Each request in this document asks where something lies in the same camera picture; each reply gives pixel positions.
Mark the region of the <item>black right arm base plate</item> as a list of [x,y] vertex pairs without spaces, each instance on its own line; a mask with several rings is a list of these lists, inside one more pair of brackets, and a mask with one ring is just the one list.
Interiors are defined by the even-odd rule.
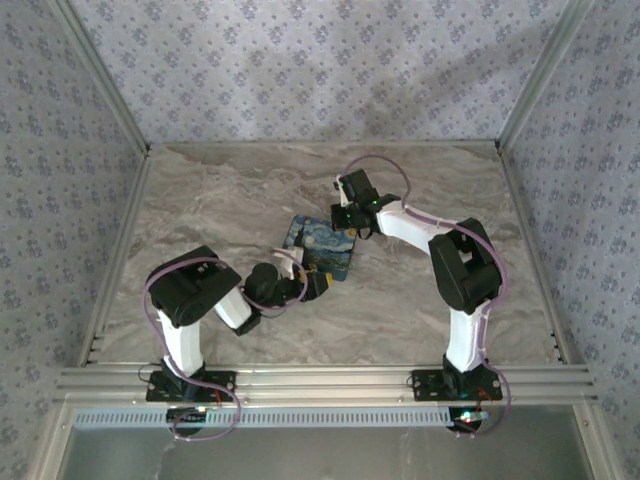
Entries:
[[445,369],[413,370],[409,385],[417,402],[504,398],[498,375],[482,366],[465,373]]

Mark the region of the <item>aluminium frame leg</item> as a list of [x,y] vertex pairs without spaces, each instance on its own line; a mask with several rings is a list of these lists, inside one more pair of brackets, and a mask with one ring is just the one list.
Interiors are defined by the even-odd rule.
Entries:
[[56,480],[73,429],[76,408],[67,401],[56,403],[45,423],[27,480]]
[[573,411],[594,480],[623,479],[624,472],[602,409],[583,403],[574,405]]

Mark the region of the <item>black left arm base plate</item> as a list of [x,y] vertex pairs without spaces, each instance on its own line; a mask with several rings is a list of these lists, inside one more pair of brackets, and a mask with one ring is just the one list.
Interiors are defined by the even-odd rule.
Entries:
[[[229,370],[208,371],[200,373],[198,382],[216,384],[234,392],[236,373]],[[232,403],[229,393],[195,385],[175,376],[171,371],[154,371],[148,380],[145,399],[147,402],[200,402],[200,403]]]

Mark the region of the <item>aluminium corner post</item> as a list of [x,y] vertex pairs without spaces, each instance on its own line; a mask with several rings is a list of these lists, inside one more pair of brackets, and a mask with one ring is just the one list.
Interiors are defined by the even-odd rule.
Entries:
[[515,144],[535,105],[596,3],[597,0],[567,0],[496,139],[499,154],[503,154]]
[[47,0],[47,2],[125,137],[137,153],[146,157],[148,145],[144,136],[74,6],[70,0]]

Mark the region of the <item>aluminium mounting rail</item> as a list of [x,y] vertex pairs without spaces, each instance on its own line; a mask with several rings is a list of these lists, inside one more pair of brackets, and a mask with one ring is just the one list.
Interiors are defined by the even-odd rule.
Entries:
[[[235,366],[235,393],[257,407],[409,406],[411,367]],[[139,364],[98,364],[63,370],[54,389],[58,401],[130,405],[145,400],[154,368]],[[578,405],[599,401],[584,365],[504,366],[514,406]]]

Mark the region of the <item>aluminium rear rail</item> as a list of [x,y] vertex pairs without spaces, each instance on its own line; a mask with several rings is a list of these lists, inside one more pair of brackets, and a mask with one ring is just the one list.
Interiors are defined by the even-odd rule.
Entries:
[[287,146],[287,147],[478,147],[496,148],[495,140],[367,140],[367,141],[217,141],[217,142],[165,142],[150,143],[152,148],[178,148],[178,147],[267,147],[267,146]]

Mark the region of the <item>grey metal shelf panel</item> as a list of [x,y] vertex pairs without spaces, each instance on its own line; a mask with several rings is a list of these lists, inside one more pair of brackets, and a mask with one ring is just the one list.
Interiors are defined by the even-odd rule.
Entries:
[[76,430],[57,480],[594,480],[573,438],[444,429],[240,429],[202,443],[164,429]]

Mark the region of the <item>blue starry night printed box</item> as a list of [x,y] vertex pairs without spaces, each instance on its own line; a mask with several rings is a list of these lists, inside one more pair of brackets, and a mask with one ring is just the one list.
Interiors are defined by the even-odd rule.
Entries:
[[331,274],[335,281],[343,282],[347,279],[356,239],[355,229],[334,231],[330,221],[295,215],[283,247],[302,248],[305,266],[315,266]]

